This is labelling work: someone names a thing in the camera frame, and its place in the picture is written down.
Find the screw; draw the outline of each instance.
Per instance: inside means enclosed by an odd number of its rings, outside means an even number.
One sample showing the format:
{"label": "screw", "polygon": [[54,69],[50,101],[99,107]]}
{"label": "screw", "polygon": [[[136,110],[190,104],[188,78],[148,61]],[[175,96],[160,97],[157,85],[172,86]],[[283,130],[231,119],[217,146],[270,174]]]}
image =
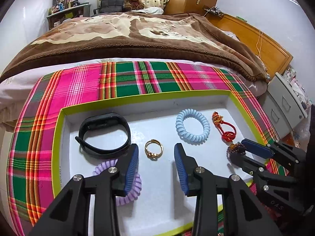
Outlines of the screw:
{"label": "screw", "polygon": [[80,181],[82,179],[82,175],[80,174],[76,174],[74,177],[73,177],[73,180],[74,181]]}
{"label": "screw", "polygon": [[197,167],[196,172],[197,173],[204,173],[204,167]]}
{"label": "screw", "polygon": [[110,167],[110,168],[108,169],[108,172],[109,172],[109,173],[112,173],[112,174],[116,173],[117,171],[118,171],[118,168],[116,168],[116,167]]}
{"label": "screw", "polygon": [[231,179],[232,179],[233,181],[239,181],[239,180],[240,180],[239,176],[238,176],[238,175],[235,175],[235,174],[233,174],[233,175],[231,176]]}

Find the stuffed animal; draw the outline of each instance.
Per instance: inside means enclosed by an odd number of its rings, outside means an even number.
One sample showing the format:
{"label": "stuffed animal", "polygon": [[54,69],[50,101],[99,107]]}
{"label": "stuffed animal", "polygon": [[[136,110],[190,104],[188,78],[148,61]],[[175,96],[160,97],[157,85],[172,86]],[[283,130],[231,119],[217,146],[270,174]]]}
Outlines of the stuffed animal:
{"label": "stuffed animal", "polygon": [[127,11],[142,10],[144,9],[144,4],[140,0],[127,0],[124,7]]}

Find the wardrobe handle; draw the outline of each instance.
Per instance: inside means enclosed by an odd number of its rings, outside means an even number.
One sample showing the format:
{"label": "wardrobe handle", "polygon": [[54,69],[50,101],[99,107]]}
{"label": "wardrobe handle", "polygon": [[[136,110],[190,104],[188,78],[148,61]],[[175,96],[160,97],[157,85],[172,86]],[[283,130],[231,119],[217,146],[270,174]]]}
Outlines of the wardrobe handle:
{"label": "wardrobe handle", "polygon": [[284,96],[282,96],[282,104],[283,104],[283,100],[284,100],[284,101],[288,104],[288,106],[289,106],[289,109],[287,110],[287,112],[290,111],[291,106],[289,105],[288,101],[284,98]]}
{"label": "wardrobe handle", "polygon": [[[274,117],[272,116],[272,112],[278,118],[277,120],[275,120]],[[272,108],[271,108],[271,117],[274,119],[275,123],[277,123],[280,120],[280,118],[277,116],[277,114],[275,113],[275,111]]]}

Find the nightstand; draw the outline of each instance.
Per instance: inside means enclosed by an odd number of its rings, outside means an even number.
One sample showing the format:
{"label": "nightstand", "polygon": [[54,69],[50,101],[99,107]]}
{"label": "nightstand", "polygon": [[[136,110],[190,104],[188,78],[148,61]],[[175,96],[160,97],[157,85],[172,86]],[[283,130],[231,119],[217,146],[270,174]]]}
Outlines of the nightstand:
{"label": "nightstand", "polygon": [[267,91],[258,98],[258,102],[280,139],[308,116],[291,85],[279,73],[275,74]]}

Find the black office chair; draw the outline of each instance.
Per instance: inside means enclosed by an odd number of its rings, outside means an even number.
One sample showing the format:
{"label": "black office chair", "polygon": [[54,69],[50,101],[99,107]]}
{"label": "black office chair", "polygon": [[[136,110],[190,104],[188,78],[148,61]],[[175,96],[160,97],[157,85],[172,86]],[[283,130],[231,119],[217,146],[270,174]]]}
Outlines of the black office chair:
{"label": "black office chair", "polygon": [[92,17],[113,12],[123,12],[123,1],[124,0],[101,0],[100,8],[93,10],[94,15]]}

